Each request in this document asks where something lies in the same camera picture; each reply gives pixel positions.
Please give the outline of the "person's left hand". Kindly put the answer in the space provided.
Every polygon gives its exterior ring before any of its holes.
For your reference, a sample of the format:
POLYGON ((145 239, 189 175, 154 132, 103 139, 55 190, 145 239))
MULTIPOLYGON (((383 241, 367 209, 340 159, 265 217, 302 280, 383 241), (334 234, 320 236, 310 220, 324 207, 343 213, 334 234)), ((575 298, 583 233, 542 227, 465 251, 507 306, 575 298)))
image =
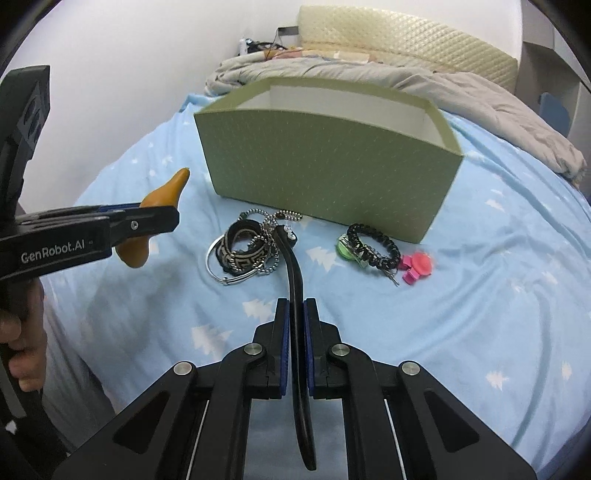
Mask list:
POLYGON ((9 285, 1 300, 1 343, 13 352, 8 370, 23 392, 40 391, 46 377, 44 290, 38 278, 9 285))

